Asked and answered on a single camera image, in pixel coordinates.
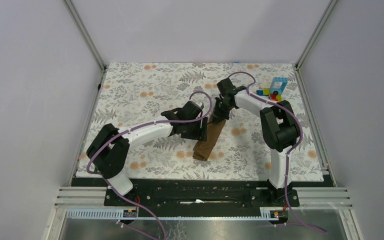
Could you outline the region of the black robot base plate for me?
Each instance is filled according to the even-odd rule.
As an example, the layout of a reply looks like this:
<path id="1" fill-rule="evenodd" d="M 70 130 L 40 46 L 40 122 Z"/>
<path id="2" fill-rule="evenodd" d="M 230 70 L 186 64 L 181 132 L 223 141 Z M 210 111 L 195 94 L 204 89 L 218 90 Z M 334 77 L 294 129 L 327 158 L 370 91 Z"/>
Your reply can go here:
<path id="1" fill-rule="evenodd" d="M 132 179 L 125 195 L 157 217 L 257 217 L 260 207 L 283 209 L 268 181 Z"/>

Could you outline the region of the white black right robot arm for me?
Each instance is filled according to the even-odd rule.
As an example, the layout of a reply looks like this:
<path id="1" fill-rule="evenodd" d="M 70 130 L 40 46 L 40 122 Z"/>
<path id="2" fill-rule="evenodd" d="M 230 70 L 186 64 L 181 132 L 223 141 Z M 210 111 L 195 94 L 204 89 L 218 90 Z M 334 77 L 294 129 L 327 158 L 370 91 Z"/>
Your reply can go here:
<path id="1" fill-rule="evenodd" d="M 210 120 L 213 127 L 228 120 L 232 109 L 245 109 L 260 118 L 263 140 L 270 148 L 271 157 L 266 198 L 273 206 L 281 205 L 292 189 L 289 155 L 302 137 L 291 104 L 286 100 L 272 102 L 262 99 L 249 93 L 245 86 L 234 86 L 229 78 L 218 82 L 217 88 L 219 96 L 215 99 Z"/>

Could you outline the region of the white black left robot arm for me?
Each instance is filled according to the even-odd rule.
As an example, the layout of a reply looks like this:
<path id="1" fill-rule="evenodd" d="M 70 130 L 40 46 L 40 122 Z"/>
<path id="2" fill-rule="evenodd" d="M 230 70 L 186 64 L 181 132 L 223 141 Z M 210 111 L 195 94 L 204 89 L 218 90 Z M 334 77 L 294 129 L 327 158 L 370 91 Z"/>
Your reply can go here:
<path id="1" fill-rule="evenodd" d="M 116 199 L 124 206 L 135 200 L 133 183 L 124 170 L 130 150 L 150 141 L 179 135 L 184 139 L 206 139 L 208 118 L 203 116 L 203 103 L 189 100 L 183 107 L 164 111 L 153 122 L 131 128 L 104 125 L 86 151 L 87 171 L 94 165 L 96 172 L 115 191 Z"/>

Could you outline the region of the brown cloth napkin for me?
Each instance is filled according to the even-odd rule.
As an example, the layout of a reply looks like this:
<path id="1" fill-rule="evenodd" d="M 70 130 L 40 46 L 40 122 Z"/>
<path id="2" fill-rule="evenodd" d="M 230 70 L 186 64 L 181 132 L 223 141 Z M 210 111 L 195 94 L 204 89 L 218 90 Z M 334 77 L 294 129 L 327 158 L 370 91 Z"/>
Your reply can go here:
<path id="1" fill-rule="evenodd" d="M 199 161 L 207 161 L 216 146 L 216 143 L 220 137 L 220 134 L 226 124 L 227 120 L 216 119 L 210 117 L 207 129 L 206 129 L 206 140 L 199 140 L 194 148 L 192 158 Z"/>

